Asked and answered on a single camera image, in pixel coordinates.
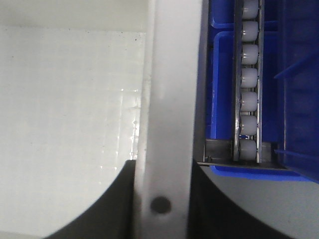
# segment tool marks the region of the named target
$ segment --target blue crate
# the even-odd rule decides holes
[[[319,1],[265,4],[263,141],[278,143],[279,163],[292,171],[211,169],[222,176],[319,182]],[[207,138],[232,137],[233,8],[234,0],[211,2]]]

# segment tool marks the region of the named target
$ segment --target metal frame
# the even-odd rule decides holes
[[[257,81],[257,97],[258,97],[258,104],[257,104],[257,138],[256,138],[256,145],[257,145],[257,163],[262,163],[262,105],[263,105],[263,69],[264,69],[264,15],[265,15],[265,3],[264,0],[259,0],[259,12],[258,12],[258,26],[259,26],[259,33],[258,33],[258,62],[257,62],[257,69],[258,69],[258,81]]]
[[[203,138],[203,129],[194,122],[205,81],[208,0],[149,4],[134,236],[185,239],[193,155],[204,154],[204,140],[195,141],[202,148],[193,143]],[[158,196],[169,200],[169,212],[152,211],[151,202]]]
[[[236,0],[235,2],[235,16],[234,16],[234,76],[233,76],[233,160],[239,161],[240,158],[240,107],[241,107],[241,57],[242,57],[242,9],[244,0]],[[256,40],[258,45],[258,61],[255,67],[258,71],[258,81],[255,92],[258,97],[257,111],[255,113],[257,117],[257,134],[253,137],[257,146],[257,163],[262,163],[262,90],[263,90],[263,52],[264,52],[264,0],[259,0],[258,10],[258,26],[259,33]]]

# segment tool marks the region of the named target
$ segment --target black surface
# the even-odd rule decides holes
[[[47,239],[131,239],[134,171],[135,161],[127,161],[96,203]],[[159,208],[158,213],[170,212],[166,200],[160,198],[153,205]],[[189,239],[289,238],[239,208],[210,181],[196,162],[192,170],[188,229]]]
[[[257,220],[225,196],[197,163],[193,164],[190,239],[289,239]]]
[[[128,239],[134,171],[135,161],[127,161],[113,184],[87,211],[47,239]]]

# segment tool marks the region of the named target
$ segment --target vertical metal post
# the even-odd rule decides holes
[[[185,239],[208,0],[151,0],[134,197],[137,239]]]

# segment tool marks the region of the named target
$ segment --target white plastic surface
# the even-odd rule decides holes
[[[0,27],[0,231],[54,232],[136,158],[144,39]]]
[[[258,22],[244,21],[242,31],[242,41],[255,41],[258,36]]]
[[[241,87],[254,88],[257,85],[258,71],[256,68],[242,68]]]
[[[244,0],[243,19],[254,19],[258,14],[258,0]]]
[[[145,32],[147,0],[0,0],[0,24]]]
[[[257,154],[257,146],[254,140],[240,139],[240,159],[254,160]]]
[[[255,44],[243,44],[241,64],[255,65],[258,60],[258,46]]]
[[[257,109],[257,93],[256,92],[242,92],[241,94],[241,111],[254,112]]]
[[[241,135],[255,135],[257,132],[257,118],[255,116],[241,116]]]

